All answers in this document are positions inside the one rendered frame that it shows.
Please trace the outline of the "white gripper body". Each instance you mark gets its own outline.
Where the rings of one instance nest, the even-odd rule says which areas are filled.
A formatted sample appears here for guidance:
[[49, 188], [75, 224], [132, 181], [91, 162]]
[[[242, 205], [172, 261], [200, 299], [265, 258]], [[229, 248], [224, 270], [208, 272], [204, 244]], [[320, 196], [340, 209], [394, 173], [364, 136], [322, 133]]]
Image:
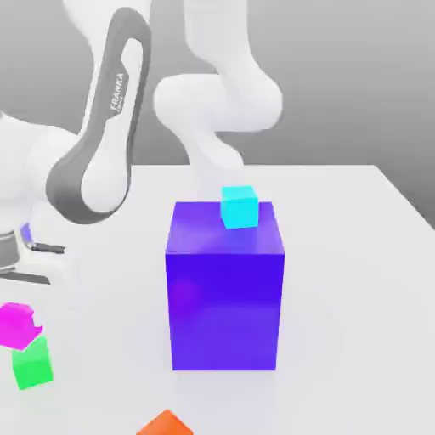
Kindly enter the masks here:
[[0, 274], [0, 305], [6, 302], [54, 305], [66, 302], [69, 296], [69, 282], [62, 274], [19, 271]]

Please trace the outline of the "small magenta cube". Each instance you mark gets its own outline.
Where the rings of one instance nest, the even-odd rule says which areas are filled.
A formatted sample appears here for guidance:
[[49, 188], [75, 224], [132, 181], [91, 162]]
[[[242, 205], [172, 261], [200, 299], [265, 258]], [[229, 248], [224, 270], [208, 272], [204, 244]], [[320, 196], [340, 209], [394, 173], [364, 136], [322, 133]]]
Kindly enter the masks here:
[[34, 310], [26, 304], [8, 302], [0, 307], [0, 346], [25, 350], [41, 333], [35, 326]]

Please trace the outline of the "small green cube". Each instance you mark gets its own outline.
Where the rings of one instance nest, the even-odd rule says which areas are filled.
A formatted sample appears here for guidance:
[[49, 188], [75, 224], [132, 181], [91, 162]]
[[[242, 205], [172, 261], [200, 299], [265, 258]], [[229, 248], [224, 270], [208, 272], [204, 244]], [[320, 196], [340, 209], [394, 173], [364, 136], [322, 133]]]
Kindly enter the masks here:
[[13, 350], [12, 365], [19, 390], [42, 385], [54, 379], [45, 336], [37, 337], [25, 350]]

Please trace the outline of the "small orange cube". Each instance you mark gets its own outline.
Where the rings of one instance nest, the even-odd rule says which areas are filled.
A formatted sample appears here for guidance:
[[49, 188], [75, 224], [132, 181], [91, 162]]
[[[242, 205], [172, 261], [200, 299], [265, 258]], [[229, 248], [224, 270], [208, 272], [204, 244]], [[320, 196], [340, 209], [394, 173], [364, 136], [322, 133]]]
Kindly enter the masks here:
[[139, 429], [136, 435], [194, 435], [194, 433], [170, 410], [164, 410]]

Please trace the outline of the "small cyan cube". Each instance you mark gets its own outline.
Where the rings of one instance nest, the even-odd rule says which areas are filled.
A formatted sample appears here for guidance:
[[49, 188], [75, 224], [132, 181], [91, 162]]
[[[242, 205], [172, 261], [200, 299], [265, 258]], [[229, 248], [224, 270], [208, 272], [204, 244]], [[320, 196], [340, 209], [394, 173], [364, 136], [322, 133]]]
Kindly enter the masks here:
[[221, 219], [226, 229], [258, 226], [259, 200], [250, 185], [225, 186], [221, 189]]

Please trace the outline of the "large purple box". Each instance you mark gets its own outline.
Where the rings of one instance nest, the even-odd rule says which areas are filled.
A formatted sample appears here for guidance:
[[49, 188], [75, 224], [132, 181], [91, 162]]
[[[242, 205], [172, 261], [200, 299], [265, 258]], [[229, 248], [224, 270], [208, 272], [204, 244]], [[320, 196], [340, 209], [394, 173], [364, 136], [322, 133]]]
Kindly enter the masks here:
[[174, 370], [276, 367], [285, 248], [274, 207], [226, 229], [217, 202], [175, 204], [165, 252]]

